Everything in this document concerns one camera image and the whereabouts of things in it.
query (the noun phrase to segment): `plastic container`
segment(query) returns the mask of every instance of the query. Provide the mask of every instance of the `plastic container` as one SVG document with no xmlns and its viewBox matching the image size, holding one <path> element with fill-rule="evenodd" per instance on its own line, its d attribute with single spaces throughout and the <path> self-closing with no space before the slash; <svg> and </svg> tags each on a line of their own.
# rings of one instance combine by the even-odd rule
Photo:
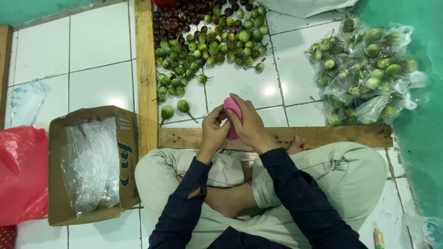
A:
<svg viewBox="0 0 443 249">
<path fill-rule="evenodd" d="M 404 214 L 402 221 L 409 227 L 409 230 L 417 232 L 424 241 L 433 247 L 443 246 L 443 219 Z"/>
</svg>

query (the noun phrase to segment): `foot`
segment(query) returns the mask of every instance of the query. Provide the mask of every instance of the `foot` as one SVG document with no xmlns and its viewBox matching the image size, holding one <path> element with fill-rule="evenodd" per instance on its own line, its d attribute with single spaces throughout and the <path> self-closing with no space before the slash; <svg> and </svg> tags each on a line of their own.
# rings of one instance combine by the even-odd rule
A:
<svg viewBox="0 0 443 249">
<path fill-rule="evenodd" d="M 176 176 L 179 182 L 183 177 Z M 221 215 L 228 218 L 235 218 L 241 211 L 238 207 L 238 202 L 235 201 L 233 188 L 216 188 L 207 187 L 208 194 L 205 198 L 205 203 L 208 204 L 213 210 L 219 212 Z"/>
<path fill-rule="evenodd" d="M 301 139 L 299 136 L 295 135 L 294 140 L 291 141 L 286 152 L 288 153 L 288 155 L 293 155 L 305 151 L 306 150 L 304 146 L 305 144 L 306 140 Z"/>
</svg>

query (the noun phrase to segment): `teal wall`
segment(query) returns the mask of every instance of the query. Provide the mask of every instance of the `teal wall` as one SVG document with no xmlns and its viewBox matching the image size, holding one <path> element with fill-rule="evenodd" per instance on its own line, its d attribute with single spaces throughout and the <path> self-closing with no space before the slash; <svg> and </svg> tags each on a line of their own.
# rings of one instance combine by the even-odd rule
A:
<svg viewBox="0 0 443 249">
<path fill-rule="evenodd" d="M 409 50 L 431 86 L 413 92 L 429 102 L 404 110 L 394 122 L 403 164 L 425 216 L 443 218 L 443 10 L 442 0 L 360 0 L 358 15 L 370 25 L 412 25 Z"/>
<path fill-rule="evenodd" d="M 94 0 L 0 0 L 0 25 L 21 25 Z"/>
</svg>

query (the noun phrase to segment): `person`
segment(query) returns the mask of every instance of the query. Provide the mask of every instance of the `person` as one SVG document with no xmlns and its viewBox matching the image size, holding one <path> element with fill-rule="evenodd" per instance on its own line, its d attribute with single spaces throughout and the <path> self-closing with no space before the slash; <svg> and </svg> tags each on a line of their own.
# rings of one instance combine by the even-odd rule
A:
<svg viewBox="0 0 443 249">
<path fill-rule="evenodd" d="M 221 105 L 202 122 L 198 152 L 156 149 L 137 164 L 140 198 L 156 224 L 149 248 L 366 248 L 356 231 L 386 182 L 388 167 L 381 155 L 352 142 L 306 151 L 306 141 L 298 136 L 285 150 L 266 133 L 250 101 L 230 96 L 242 121 Z M 241 169 L 243 174 L 229 168 L 236 159 L 217 153 L 231 126 L 259 155 L 252 168 Z M 211 176 L 213 170 L 225 171 Z M 207 185 L 229 186 L 221 182 L 239 175 L 243 183 L 233 187 Z M 250 207 L 263 213 L 235 219 Z"/>
</svg>

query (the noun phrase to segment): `wooden plank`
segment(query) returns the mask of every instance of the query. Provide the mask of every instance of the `wooden plank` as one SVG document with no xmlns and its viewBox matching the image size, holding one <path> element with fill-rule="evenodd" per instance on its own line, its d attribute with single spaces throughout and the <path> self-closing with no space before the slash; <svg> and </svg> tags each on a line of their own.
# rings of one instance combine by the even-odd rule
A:
<svg viewBox="0 0 443 249">
<path fill-rule="evenodd" d="M 6 92 L 8 91 L 11 45 L 12 27 L 0 26 L 0 131 L 4 129 L 4 115 L 6 112 Z"/>
<path fill-rule="evenodd" d="M 151 0 L 135 0 L 139 157 L 157 148 L 159 108 L 157 101 Z"/>
<path fill-rule="evenodd" d="M 278 127 L 266 128 L 275 142 L 287 148 L 294 135 L 306 139 L 306 148 L 314 149 L 335 142 L 356 142 L 372 148 L 392 147 L 389 125 Z M 159 148 L 199 149 L 202 145 L 200 128 L 160 128 Z M 222 149 L 250 149 L 240 140 L 227 141 Z"/>
</svg>

